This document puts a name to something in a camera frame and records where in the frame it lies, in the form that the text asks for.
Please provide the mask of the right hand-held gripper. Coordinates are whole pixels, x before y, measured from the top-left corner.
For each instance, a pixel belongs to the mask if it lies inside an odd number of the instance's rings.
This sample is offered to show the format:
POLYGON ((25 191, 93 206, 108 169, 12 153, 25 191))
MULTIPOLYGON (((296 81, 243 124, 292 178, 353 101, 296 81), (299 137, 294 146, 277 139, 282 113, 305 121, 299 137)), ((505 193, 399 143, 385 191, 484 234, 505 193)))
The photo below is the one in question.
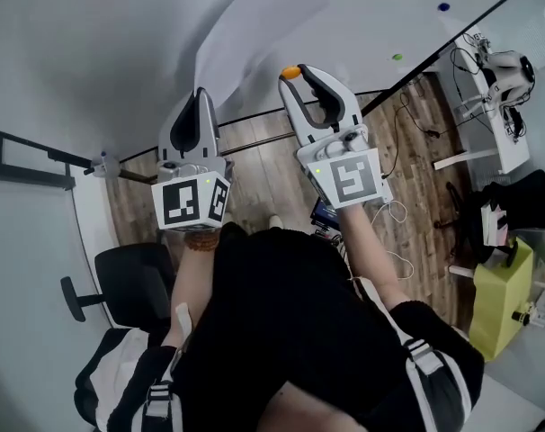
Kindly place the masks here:
POLYGON ((313 120, 296 87, 284 76, 279 77, 278 89, 302 147, 296 159, 319 197, 335 210, 377 199, 390 201, 379 152, 369 145, 367 126, 360 124, 362 114, 355 94, 324 70, 306 64, 298 67, 325 111, 325 119, 313 120))

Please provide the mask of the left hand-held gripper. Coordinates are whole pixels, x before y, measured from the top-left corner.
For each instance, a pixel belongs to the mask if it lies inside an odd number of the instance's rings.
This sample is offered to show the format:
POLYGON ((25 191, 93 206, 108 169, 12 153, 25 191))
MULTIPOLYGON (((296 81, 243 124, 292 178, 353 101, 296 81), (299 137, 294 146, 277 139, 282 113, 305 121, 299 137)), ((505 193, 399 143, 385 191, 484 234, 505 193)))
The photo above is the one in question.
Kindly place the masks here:
POLYGON ((193 163, 198 148, 203 160, 215 158, 218 123, 209 93, 202 87, 184 97, 169 113, 159 132, 157 182, 151 186, 161 230, 195 232, 222 227, 234 163, 224 158, 221 169, 193 163))

